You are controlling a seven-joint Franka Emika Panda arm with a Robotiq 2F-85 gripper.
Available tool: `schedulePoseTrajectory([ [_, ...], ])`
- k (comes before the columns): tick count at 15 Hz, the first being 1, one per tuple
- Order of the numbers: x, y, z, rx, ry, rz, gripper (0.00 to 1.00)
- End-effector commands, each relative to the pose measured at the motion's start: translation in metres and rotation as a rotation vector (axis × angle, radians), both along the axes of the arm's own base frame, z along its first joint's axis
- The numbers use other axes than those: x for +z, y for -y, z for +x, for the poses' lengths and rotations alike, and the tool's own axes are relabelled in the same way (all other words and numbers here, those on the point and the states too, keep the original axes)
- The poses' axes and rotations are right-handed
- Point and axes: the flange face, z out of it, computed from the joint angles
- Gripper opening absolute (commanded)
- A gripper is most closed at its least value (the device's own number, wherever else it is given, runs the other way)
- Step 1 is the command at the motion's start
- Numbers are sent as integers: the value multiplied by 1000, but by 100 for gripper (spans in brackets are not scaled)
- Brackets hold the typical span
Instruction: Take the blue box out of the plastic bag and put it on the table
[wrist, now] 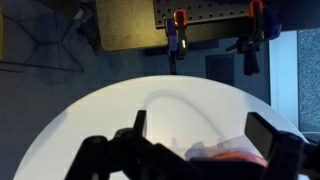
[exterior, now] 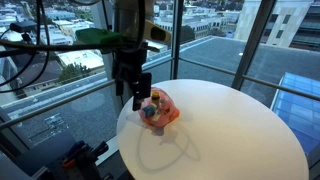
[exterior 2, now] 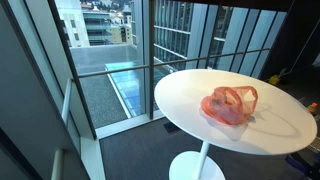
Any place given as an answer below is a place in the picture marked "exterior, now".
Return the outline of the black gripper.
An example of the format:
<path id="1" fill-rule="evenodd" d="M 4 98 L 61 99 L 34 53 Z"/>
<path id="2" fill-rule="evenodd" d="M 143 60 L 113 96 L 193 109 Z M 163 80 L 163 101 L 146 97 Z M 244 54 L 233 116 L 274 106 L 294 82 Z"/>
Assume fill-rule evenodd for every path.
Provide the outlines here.
<path id="1" fill-rule="evenodd" d="M 139 48 L 117 49 L 113 59 L 112 78 L 116 82 L 116 95 L 123 94 L 124 83 L 127 83 L 133 94 L 133 111 L 138 111 L 141 108 L 141 100 L 148 98 L 151 93 L 152 74 L 142 72 L 146 54 L 143 43 Z"/>

